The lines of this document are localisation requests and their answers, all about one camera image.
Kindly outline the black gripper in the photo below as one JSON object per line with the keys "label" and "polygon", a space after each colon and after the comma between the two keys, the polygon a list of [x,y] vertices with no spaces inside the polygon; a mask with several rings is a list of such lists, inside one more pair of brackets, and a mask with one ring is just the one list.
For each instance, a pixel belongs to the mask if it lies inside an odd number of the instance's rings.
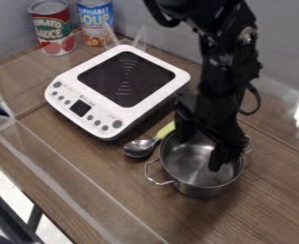
{"label": "black gripper", "polygon": [[176,135],[182,143],[186,143],[198,131],[214,138],[215,148],[208,159],[208,168],[214,172],[218,172],[224,164],[236,161],[246,148],[244,132],[236,120],[236,92],[230,79],[203,79],[199,92],[187,92],[178,100]]}

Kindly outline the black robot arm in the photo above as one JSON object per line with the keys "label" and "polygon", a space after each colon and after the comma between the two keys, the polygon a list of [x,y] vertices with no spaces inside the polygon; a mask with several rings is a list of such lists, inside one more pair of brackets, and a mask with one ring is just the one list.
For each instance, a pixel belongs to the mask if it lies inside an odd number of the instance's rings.
{"label": "black robot arm", "polygon": [[259,94],[258,19],[246,0],[144,0],[156,22],[166,28],[184,23],[200,38],[203,72],[196,93],[176,102],[176,134],[182,141],[202,132],[216,142],[208,168],[240,158],[248,139],[238,123],[247,92]]}

